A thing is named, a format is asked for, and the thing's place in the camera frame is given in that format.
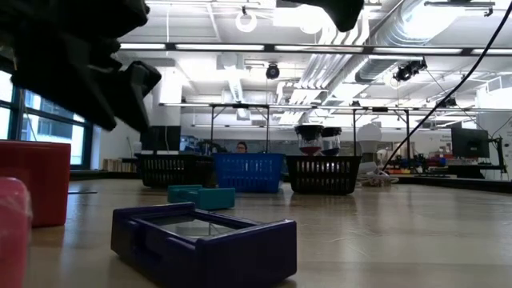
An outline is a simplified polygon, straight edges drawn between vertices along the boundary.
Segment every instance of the ductwork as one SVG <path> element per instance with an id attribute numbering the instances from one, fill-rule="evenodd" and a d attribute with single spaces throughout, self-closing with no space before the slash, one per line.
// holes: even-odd
<path id="1" fill-rule="evenodd" d="M 422 46 L 443 32 L 457 18 L 457 8 L 425 6 L 426 0 L 405 0 L 394 15 L 370 38 L 374 46 Z M 371 83 L 383 72 L 397 64 L 397 60 L 354 56 L 345 65 L 333 87 L 344 82 Z M 344 95 L 340 98 L 356 96 Z"/>

